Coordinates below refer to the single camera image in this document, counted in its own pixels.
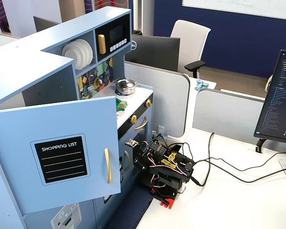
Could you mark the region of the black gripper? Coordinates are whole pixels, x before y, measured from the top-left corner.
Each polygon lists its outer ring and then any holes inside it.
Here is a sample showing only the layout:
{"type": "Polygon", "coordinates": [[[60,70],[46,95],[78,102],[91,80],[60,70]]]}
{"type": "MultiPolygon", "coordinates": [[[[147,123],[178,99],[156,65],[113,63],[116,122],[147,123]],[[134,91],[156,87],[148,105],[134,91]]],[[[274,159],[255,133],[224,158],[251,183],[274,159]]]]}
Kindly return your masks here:
{"type": "Polygon", "coordinates": [[[157,143],[152,143],[151,146],[143,151],[141,145],[137,144],[134,147],[134,168],[132,170],[132,175],[135,176],[136,173],[140,171],[141,174],[148,172],[149,166],[155,166],[156,163],[153,159],[153,156],[157,150],[157,143]]]}

